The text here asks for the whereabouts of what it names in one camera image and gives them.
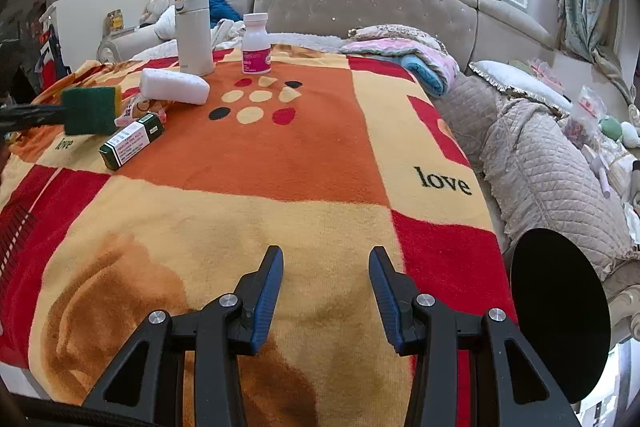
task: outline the white cabinet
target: white cabinet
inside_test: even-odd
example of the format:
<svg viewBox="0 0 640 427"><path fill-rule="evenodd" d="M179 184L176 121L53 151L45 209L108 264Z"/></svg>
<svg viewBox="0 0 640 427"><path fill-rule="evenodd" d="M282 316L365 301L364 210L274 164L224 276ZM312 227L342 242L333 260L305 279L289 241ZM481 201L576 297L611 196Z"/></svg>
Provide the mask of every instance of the white cabinet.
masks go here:
<svg viewBox="0 0 640 427"><path fill-rule="evenodd" d="M59 0L40 18L56 29L65 66L76 71L85 60L95 60L102 42L104 19L121 10L125 28L135 28L150 0Z"/></svg>

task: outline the triangular cutout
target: triangular cutout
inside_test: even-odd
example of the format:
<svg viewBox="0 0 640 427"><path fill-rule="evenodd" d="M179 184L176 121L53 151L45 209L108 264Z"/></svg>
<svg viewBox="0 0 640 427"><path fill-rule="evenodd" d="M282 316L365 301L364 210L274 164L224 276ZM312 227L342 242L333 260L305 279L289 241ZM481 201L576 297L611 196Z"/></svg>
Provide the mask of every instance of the triangular cutout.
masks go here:
<svg viewBox="0 0 640 427"><path fill-rule="evenodd" d="M514 341L506 341L504 347L509 362L514 402L524 405L549 398L545 384L538 378L518 344Z"/></svg>
<svg viewBox="0 0 640 427"><path fill-rule="evenodd" d="M138 405L148 352L148 342L141 342L136 346L104 392L105 401L129 407Z"/></svg>

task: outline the green ball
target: green ball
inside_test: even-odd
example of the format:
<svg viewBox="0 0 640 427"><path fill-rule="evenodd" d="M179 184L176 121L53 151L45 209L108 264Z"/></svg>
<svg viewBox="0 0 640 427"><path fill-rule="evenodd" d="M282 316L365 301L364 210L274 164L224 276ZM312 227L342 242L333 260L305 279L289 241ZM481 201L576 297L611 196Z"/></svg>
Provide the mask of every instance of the green ball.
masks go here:
<svg viewBox="0 0 640 427"><path fill-rule="evenodd" d="M622 126L620 122L612 116L605 116L600 120L600 129L604 136L617 141L622 136Z"/></svg>

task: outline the black dot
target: black dot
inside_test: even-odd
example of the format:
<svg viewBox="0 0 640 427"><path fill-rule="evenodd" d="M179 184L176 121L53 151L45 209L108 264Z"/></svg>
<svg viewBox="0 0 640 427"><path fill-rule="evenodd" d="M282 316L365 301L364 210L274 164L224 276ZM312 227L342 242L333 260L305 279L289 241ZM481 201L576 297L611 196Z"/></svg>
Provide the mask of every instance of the black dot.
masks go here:
<svg viewBox="0 0 640 427"><path fill-rule="evenodd" d="M231 112L228 107L217 107L209 113L209 120L222 120Z"/></svg>

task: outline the cream colored dot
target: cream colored dot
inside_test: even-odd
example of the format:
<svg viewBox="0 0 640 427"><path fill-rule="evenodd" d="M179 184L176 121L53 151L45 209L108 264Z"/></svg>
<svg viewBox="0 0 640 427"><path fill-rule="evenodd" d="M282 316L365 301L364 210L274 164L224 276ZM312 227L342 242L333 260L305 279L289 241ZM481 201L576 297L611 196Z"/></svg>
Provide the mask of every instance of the cream colored dot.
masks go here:
<svg viewBox="0 0 640 427"><path fill-rule="evenodd" d="M245 107L238 111L236 118L240 123L254 123L264 116L264 111L259 107Z"/></svg>
<svg viewBox="0 0 640 427"><path fill-rule="evenodd" d="M249 100L252 102L265 102L273 96L271 91L254 91L249 95Z"/></svg>
<svg viewBox="0 0 640 427"><path fill-rule="evenodd" d="M271 78L270 76L261 76L260 80L258 80L258 86L260 86L260 87L269 87L276 80L277 80L277 78Z"/></svg>
<svg viewBox="0 0 640 427"><path fill-rule="evenodd" d="M291 102L291 100L295 100L299 96L302 96L302 95L300 95L300 93L297 92L292 87L287 86L282 88L282 91L280 92L280 96L278 97L278 100L280 100L281 102L287 103L287 102Z"/></svg>
<svg viewBox="0 0 640 427"><path fill-rule="evenodd" d="M240 89L234 89L233 91L226 92L222 95L222 101L226 103L237 102L244 95L244 91Z"/></svg>

